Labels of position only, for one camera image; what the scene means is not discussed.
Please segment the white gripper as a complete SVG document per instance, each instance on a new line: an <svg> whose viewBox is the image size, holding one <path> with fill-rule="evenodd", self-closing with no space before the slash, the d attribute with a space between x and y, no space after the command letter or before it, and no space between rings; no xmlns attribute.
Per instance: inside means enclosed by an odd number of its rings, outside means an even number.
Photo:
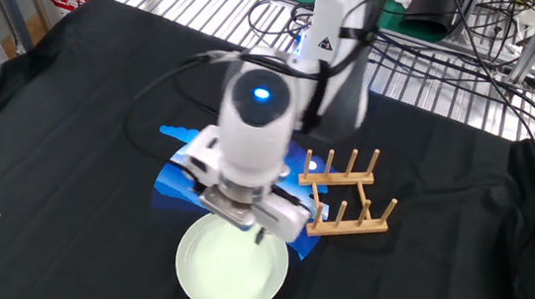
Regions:
<svg viewBox="0 0 535 299"><path fill-rule="evenodd" d="M257 246L266 230L294 242L311 211L277 185L257 190L232 184L221 175L221 154L216 126L207 126L184 150L183 167L194 178L201 205L242 231L261 226L254 239Z"/></svg>

